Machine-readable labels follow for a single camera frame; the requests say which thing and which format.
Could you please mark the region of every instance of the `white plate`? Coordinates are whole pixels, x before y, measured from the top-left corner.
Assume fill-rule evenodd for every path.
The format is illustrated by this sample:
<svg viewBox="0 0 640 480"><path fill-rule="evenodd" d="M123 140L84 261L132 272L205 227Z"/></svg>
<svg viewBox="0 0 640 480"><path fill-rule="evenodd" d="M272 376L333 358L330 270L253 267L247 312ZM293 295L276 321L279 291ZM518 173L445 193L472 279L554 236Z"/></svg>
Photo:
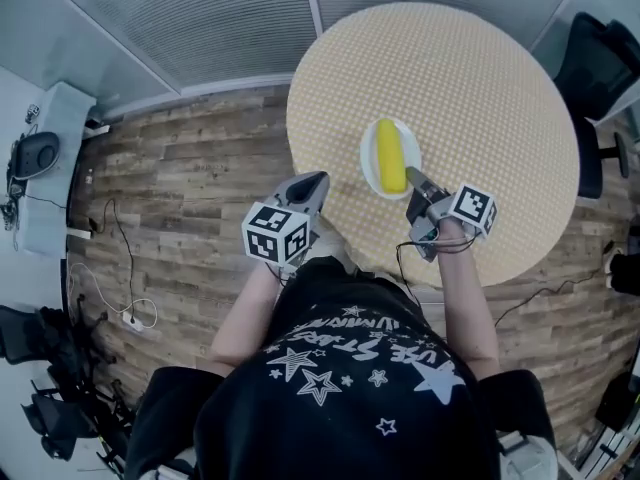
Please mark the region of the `white plate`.
<svg viewBox="0 0 640 480"><path fill-rule="evenodd" d="M413 191L409 180L407 180L407 190L401 194L388 194L382 190L382 185L380 184L380 164L378 163L378 145L376 143L376 128L380 119L371 123L362 136L362 141L360 142L360 168L362 169L362 174L364 174L364 179L367 180L367 183L376 194L385 199L404 199ZM402 121L392 117L387 119L391 119L400 132L405 167L415 167L421 171L422 153L416 136Z"/></svg>

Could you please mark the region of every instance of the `yellow food item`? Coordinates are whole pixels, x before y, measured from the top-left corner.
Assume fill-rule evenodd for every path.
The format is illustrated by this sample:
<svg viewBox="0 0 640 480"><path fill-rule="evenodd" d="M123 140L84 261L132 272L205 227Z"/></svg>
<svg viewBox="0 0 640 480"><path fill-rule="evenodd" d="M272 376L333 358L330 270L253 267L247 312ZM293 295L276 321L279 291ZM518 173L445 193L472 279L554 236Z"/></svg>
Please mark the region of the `yellow food item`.
<svg viewBox="0 0 640 480"><path fill-rule="evenodd" d="M388 194L407 190L407 174L400 132L391 119L380 119L376 130L380 184Z"/></svg>

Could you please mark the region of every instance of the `power strip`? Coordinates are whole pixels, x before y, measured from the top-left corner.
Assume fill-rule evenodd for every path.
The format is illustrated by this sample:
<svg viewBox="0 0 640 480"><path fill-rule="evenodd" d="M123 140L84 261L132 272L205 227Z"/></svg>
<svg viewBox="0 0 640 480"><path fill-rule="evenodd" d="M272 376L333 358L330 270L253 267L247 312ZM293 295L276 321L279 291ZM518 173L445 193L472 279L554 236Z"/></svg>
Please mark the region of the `power strip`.
<svg viewBox="0 0 640 480"><path fill-rule="evenodd" d="M131 315L131 311L125 311L122 313L122 320L125 324L131 327L134 331L142 332L144 331L144 327L142 326L142 322Z"/></svg>

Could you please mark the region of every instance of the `checkered tablecloth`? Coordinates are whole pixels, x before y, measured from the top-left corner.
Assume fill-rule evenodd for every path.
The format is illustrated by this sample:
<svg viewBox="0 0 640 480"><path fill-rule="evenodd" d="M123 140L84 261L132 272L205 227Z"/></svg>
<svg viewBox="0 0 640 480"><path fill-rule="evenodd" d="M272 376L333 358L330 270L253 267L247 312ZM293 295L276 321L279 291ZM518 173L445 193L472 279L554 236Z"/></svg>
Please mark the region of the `checkered tablecloth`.
<svg viewBox="0 0 640 480"><path fill-rule="evenodd" d="M295 169L331 175L323 215L360 266L398 273L408 198L376 195L360 169L364 130L383 116L412 129L440 186L496 197L492 234L472 248L483 285L521 274L560 238L578 190L573 125L552 80L505 33L445 6L389 4L336 23L298 66L287 108ZM437 262L412 247L402 257L409 280L440 286Z"/></svg>

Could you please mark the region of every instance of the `wooden floor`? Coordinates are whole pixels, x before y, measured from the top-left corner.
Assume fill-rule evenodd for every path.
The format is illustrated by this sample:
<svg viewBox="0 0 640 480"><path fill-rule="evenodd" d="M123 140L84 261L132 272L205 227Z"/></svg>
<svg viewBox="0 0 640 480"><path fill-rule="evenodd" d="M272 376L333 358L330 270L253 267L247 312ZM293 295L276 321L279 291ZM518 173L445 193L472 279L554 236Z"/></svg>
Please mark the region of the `wooden floor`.
<svg viewBox="0 0 640 480"><path fill-rule="evenodd" d="M119 378L130 401L156 368L204 361L252 264L243 255L240 222L253 201L293 174L286 98L286 88L203 98L129 118L81 152L74 225L87 229L87 215L102 222L105 203L115 198L135 258L134 295L158 305L157 325L142 334L113 312L99 328L99 339L118 360L101 375ZM624 119L606 123L599 130L603 145L614 130L629 132ZM616 162L607 161L604 196L578 201L549 255L517 279L486 290L494 317L542 287L588 277L599 268L604 245L625 239L639 202ZM69 265L86 264L112 305L130 302L129 258L111 211L105 233L91 241L72 237L69 250ZM96 317L105 308L93 280L81 267L74 272L74 293L86 295L86 312ZM607 290L598 272L559 294L541 294L498 326L504 365L529 368L541 380L557 440L567 452L593 431L607 383L634 352L639 300ZM442 331L442 306L425 308ZM136 313L146 324L153 320L148 306Z"/></svg>

